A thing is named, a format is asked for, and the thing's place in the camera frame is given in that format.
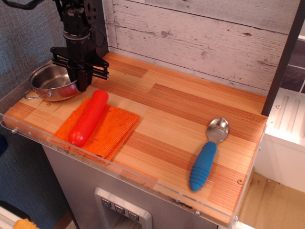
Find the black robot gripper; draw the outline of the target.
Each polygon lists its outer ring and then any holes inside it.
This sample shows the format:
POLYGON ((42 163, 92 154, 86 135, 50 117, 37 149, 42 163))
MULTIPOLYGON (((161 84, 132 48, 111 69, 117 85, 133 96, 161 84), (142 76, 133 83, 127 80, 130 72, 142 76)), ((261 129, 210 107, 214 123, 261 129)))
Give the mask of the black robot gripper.
POLYGON ((53 63, 67 69, 71 83, 80 92, 85 92, 92 83, 92 76, 107 80, 109 64, 96 51, 91 38, 66 40, 65 47, 52 47, 53 63))

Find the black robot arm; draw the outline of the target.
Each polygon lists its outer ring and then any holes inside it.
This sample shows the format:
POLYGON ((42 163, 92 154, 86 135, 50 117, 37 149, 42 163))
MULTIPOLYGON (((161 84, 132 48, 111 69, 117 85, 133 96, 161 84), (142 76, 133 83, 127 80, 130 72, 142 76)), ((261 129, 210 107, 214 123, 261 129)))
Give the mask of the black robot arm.
POLYGON ((109 52, 106 25, 100 0, 57 0, 63 23, 65 47, 52 47, 52 62, 67 69, 71 82, 86 91, 94 76, 108 79, 109 64, 103 57, 109 52))

